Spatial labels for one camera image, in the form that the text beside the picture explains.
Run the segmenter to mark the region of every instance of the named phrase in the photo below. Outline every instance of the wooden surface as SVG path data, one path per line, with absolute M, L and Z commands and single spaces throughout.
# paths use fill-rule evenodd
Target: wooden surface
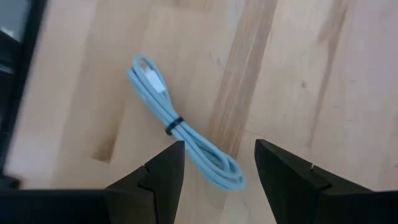
M 226 193 L 187 158 L 176 223 L 274 223 L 264 138 L 374 190 L 398 189 L 398 3 L 53 0 L 7 170 L 25 188 L 101 188 L 173 143 L 130 87 L 146 54 L 176 110 L 237 158 Z

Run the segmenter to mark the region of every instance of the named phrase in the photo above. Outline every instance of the light blue cable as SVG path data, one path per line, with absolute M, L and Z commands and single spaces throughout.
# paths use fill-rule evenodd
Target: light blue cable
M 143 62 L 155 71 L 165 91 L 158 93 L 155 90 L 141 68 Z M 132 62 L 132 68 L 127 73 L 140 97 L 165 127 L 179 118 L 173 108 L 166 82 L 159 69 L 149 58 L 143 55 L 137 56 Z M 171 130 L 171 133 L 176 139 L 185 141 L 185 149 L 193 163 L 210 182 L 223 190 L 238 191 L 245 188 L 246 181 L 239 164 L 198 134 L 186 122 L 181 122 Z

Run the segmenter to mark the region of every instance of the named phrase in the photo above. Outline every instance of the cable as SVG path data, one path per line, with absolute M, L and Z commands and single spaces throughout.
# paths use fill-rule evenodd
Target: cable
M 140 97 L 165 127 L 169 127 L 177 120 L 180 122 L 169 131 L 176 139 L 185 141 L 185 149 L 193 163 L 211 183 L 229 191 L 245 188 L 246 181 L 239 164 L 198 134 L 174 110 L 166 82 L 149 58 L 143 55 L 137 56 L 127 73 Z

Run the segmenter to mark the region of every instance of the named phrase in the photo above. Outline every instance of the black object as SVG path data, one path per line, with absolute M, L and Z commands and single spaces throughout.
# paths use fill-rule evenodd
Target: black object
M 177 119 L 175 119 L 173 122 L 171 122 L 167 128 L 165 129 L 166 134 L 167 135 L 172 135 L 171 131 L 177 126 L 179 125 L 182 121 L 184 121 L 184 119 L 182 117 L 178 117 Z
M 0 223 L 174 223 L 183 171 L 178 141 L 104 190 L 3 190 Z
M 3 176 L 4 163 L 17 118 L 17 112 L 24 92 L 25 81 L 29 72 L 30 61 L 34 52 L 36 39 L 47 0 L 27 0 L 29 6 L 26 22 L 21 24 L 23 30 L 21 41 L 12 39 L 0 31 L 0 189 L 3 186 L 15 187 L 13 178 Z M 15 4 L 14 1 L 2 4 Z M 21 12 L 10 12 L 19 16 Z
M 373 192 L 265 140 L 255 158 L 275 220 L 285 223 L 398 223 L 398 192 Z

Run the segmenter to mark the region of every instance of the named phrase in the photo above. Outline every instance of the black cable tie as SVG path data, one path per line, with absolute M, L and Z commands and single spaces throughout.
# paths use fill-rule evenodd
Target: black cable tie
M 177 126 L 179 125 L 182 121 L 184 121 L 184 119 L 182 117 L 178 117 L 177 119 L 175 119 L 173 122 L 171 122 L 167 128 L 165 129 L 166 134 L 167 135 L 172 135 L 171 131 Z

